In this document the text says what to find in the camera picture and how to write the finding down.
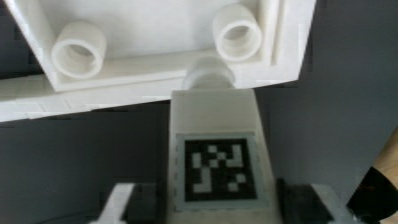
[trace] qr-like code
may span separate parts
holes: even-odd
[[[185,142],[185,201],[256,199],[247,139]]]

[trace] hole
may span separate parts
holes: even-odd
[[[231,58],[245,58],[256,53],[259,38],[256,30],[247,26],[238,26],[227,31],[220,48]]]
[[[247,31],[249,31],[249,28],[245,26],[234,27],[225,33],[225,39],[236,40],[238,38],[245,36]]]
[[[78,45],[71,45],[69,46],[71,47],[71,50],[78,53],[78,54],[82,54],[82,55],[85,55],[85,56],[92,56],[92,53],[90,53],[90,51],[89,51],[89,49],[85,48],[85,47],[82,47],[82,46],[78,46]]]
[[[80,45],[71,44],[60,48],[57,53],[57,61],[62,70],[74,78],[83,78],[96,69],[94,54]]]

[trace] white plastic frame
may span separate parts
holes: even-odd
[[[42,54],[41,41],[32,35],[32,23],[21,14],[19,5],[25,0],[5,0],[10,12],[26,36],[30,47],[39,61],[48,59]],[[254,88],[289,82],[298,79],[307,35],[312,21],[316,0],[282,0],[281,12],[270,10],[273,17],[279,14],[275,33],[275,52],[263,52],[272,63],[268,67],[250,67],[234,70],[236,88]],[[170,91],[181,89],[183,78],[117,85],[80,91],[55,92],[44,75],[14,78],[0,81],[0,121],[35,119],[46,116],[87,112],[129,104],[147,103],[170,99]]]
[[[73,0],[66,1],[71,1],[71,7],[76,7],[74,1]],[[192,0],[169,0],[167,3],[186,4],[188,1]],[[256,15],[257,15],[259,28],[263,29],[265,41],[261,45],[261,51],[252,56],[252,58],[245,62],[229,63],[234,72],[238,71],[238,69],[247,69],[261,66],[266,67],[270,65],[272,60],[270,58],[273,54],[279,0],[257,0],[257,1],[259,5]],[[18,25],[21,27],[21,32],[25,34],[30,43],[30,47],[37,56],[37,60],[44,69],[44,73],[55,91],[67,91],[128,83],[156,82],[158,80],[183,78],[186,65],[197,60],[197,58],[201,58],[202,56],[218,55],[215,49],[199,49],[193,51],[176,53],[106,59],[103,62],[103,69],[96,77],[92,77],[87,80],[71,79],[58,72],[51,63],[51,48],[57,41],[58,32],[50,24],[50,20],[53,18],[46,16],[48,13],[42,9],[44,8],[42,4],[48,4],[50,1],[7,0],[5,2],[10,8]],[[224,2],[245,3],[247,0],[225,0]]]

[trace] black component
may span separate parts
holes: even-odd
[[[334,220],[311,185],[288,186],[279,180],[277,196],[284,224],[327,224]]]
[[[217,153],[208,152],[208,146],[217,146]],[[241,149],[241,167],[227,166],[227,159],[233,159],[233,145]],[[193,184],[201,183],[201,170],[192,167],[192,154],[199,153],[202,157],[202,167],[211,169],[211,192],[195,193]],[[225,159],[217,159],[217,154],[225,153]],[[218,161],[218,167],[211,168],[209,160]],[[245,176],[245,183],[236,182],[236,175]],[[229,183],[238,184],[238,191],[229,192]],[[256,185],[252,177],[252,166],[249,156],[247,139],[222,140],[190,140],[185,142],[185,198],[186,201],[218,201],[256,199]]]
[[[398,210],[396,188],[373,167],[366,173],[346,207],[357,219],[369,224],[378,223]]]
[[[122,216],[128,224],[163,223],[165,204],[160,203],[161,199],[158,185],[137,184]]]

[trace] dark surface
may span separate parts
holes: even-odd
[[[281,216],[284,224],[327,224],[334,217],[309,184],[288,185],[277,180]]]
[[[343,202],[398,123],[396,12],[396,0],[320,0],[300,81],[256,89],[275,176]],[[2,77],[39,72],[3,7],[0,35]],[[96,209],[126,177],[161,180],[167,123],[154,103],[0,124],[0,223]]]
[[[389,179],[371,167],[346,204],[357,219],[376,223],[398,211],[398,192]]]

